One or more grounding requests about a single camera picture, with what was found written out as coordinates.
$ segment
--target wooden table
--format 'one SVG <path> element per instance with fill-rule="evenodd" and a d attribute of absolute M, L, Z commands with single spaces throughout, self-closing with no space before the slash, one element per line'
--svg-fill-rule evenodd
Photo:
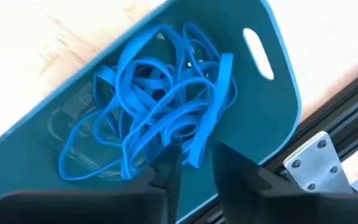
<path fill-rule="evenodd" d="M 0 134 L 162 1 L 0 0 Z M 358 76 L 358 1 L 270 4 L 304 119 Z"/>

